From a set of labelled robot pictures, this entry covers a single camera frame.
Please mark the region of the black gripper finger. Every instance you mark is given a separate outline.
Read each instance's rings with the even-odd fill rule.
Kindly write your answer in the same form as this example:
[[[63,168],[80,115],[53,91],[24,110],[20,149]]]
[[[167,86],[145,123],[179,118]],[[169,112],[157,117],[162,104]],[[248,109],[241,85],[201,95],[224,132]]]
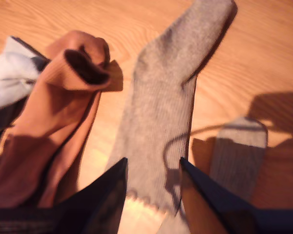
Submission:
[[[127,158],[58,205],[57,234],[116,234],[127,189]]]
[[[251,205],[180,158],[182,201],[192,234],[254,234]]]

